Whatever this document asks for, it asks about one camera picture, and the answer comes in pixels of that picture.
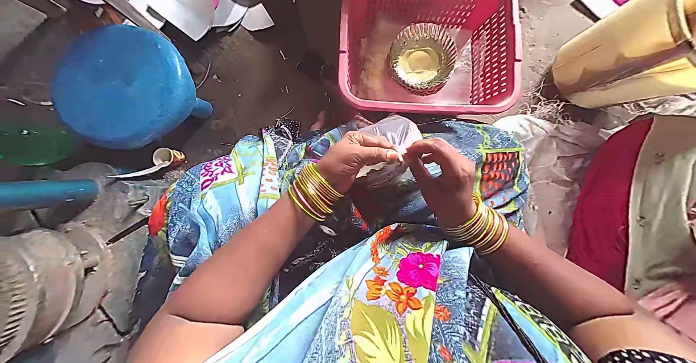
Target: hand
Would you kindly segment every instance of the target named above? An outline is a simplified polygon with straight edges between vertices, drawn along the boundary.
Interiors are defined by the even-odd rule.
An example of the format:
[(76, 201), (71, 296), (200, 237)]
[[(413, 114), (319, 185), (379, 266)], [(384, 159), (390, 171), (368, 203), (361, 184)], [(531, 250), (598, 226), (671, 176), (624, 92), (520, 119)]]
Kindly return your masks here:
[[(430, 210), (444, 227), (456, 227), (476, 213), (473, 200), (476, 165), (442, 139), (420, 140), (409, 147), (404, 160), (418, 181)], [(423, 164), (438, 163), (442, 175), (433, 177)]]
[(348, 132), (328, 149), (317, 163), (317, 170), (334, 189), (345, 193), (364, 166), (398, 159), (395, 146), (384, 137)]

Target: clear plastic bag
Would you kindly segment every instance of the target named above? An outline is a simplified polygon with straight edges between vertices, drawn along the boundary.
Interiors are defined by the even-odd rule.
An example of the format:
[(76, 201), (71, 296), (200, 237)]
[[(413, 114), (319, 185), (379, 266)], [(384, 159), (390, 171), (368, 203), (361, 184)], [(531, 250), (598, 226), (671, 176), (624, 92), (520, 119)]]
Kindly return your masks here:
[(378, 123), (363, 127), (359, 132), (373, 136), (384, 136), (396, 146), (399, 153), (399, 160), (389, 163), (378, 163), (372, 166), (361, 168), (357, 175), (357, 182), (360, 185), (371, 189), (377, 189), (395, 182), (396, 177), (402, 175), (408, 169), (408, 165), (401, 159), (401, 155), (406, 153), (406, 149), (423, 136), (418, 126), (408, 118), (392, 114)]

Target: blue plastic stool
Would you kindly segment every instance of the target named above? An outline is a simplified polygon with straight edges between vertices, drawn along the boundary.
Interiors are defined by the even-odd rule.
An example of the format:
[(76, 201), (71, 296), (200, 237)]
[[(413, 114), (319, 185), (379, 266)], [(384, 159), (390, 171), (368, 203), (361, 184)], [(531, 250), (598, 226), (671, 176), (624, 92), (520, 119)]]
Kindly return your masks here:
[(213, 106), (196, 98), (184, 58), (166, 38), (119, 24), (78, 38), (51, 86), (65, 125), (92, 144), (132, 150)]

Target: pink plastic basket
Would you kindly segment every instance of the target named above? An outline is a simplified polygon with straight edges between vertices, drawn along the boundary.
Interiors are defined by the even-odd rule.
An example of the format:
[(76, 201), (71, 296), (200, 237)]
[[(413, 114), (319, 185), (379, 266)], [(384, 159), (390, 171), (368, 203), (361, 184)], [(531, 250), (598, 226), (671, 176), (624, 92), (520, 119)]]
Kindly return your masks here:
[[(377, 17), (403, 24), (431, 22), (471, 32), (471, 91), (440, 92), (418, 100), (389, 85), (376, 99), (356, 95), (363, 73), (361, 40), (370, 38)], [(522, 61), (518, 0), (343, 0), (338, 83), (356, 108), (428, 114), (493, 114), (512, 107), (520, 93)]]

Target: beige container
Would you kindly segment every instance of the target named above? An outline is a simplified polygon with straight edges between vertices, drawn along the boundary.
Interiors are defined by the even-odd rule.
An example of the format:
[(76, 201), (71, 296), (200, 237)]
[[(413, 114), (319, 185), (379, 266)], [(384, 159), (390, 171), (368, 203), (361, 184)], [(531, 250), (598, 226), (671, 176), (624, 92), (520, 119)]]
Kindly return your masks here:
[(566, 42), (553, 78), (594, 108), (696, 92), (696, 0), (631, 0)]

